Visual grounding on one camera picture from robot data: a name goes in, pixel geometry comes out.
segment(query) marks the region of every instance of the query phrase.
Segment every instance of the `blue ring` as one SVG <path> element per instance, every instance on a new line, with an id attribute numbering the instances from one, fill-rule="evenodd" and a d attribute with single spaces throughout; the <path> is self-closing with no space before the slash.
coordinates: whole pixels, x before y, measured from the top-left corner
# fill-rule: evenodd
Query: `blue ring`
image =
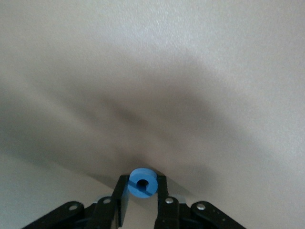
<path id="1" fill-rule="evenodd" d="M 158 190 L 157 174 L 148 168 L 137 168 L 130 173 L 129 191 L 136 197 L 149 198 Z"/>

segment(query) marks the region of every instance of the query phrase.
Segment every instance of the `gray surface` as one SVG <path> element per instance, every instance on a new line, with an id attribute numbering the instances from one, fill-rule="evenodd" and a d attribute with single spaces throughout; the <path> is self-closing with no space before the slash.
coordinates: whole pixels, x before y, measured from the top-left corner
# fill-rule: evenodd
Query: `gray surface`
<path id="1" fill-rule="evenodd" d="M 304 11 L 284 0 L 1 1 L 1 228 L 70 195 L 94 200 L 137 167 L 248 229 L 303 228 Z M 155 209 L 132 204 L 136 216 Z"/>

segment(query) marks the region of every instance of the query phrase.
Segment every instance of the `hole in blue object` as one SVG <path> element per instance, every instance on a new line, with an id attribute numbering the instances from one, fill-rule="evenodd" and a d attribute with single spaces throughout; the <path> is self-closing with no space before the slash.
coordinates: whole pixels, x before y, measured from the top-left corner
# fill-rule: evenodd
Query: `hole in blue object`
<path id="1" fill-rule="evenodd" d="M 147 186 L 148 186 L 148 181 L 147 181 L 147 180 L 142 179 L 142 180 L 139 180 L 139 181 L 137 182 L 137 189 L 138 189 L 139 191 L 141 191 L 141 192 L 145 192 Z"/>

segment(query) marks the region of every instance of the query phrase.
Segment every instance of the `silver screw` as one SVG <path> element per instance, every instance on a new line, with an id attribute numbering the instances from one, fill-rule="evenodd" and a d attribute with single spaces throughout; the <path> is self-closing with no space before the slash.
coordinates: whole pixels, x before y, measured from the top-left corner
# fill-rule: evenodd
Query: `silver screw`
<path id="1" fill-rule="evenodd" d="M 165 202 L 167 204 L 171 204 L 171 203 L 173 203 L 173 199 L 172 198 L 166 198 Z"/>
<path id="2" fill-rule="evenodd" d="M 205 210 L 205 205 L 203 205 L 203 204 L 197 204 L 197 209 L 198 209 L 198 210 Z"/>
<path id="3" fill-rule="evenodd" d="M 72 206 L 69 207 L 69 211 L 73 211 L 73 210 L 75 210 L 76 208 L 77 208 L 77 205 L 72 205 Z"/>
<path id="4" fill-rule="evenodd" d="M 111 199 L 110 198 L 107 198 L 103 201 L 104 204 L 109 204 L 111 202 Z"/>

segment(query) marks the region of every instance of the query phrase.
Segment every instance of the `blue round object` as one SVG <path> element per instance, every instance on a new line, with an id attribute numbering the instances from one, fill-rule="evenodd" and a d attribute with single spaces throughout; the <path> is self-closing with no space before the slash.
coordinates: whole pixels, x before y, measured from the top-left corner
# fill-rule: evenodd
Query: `blue round object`
<path id="1" fill-rule="evenodd" d="M 158 190 L 157 174 L 148 168 L 135 169 L 130 173 L 128 189 L 136 197 L 151 197 Z"/>

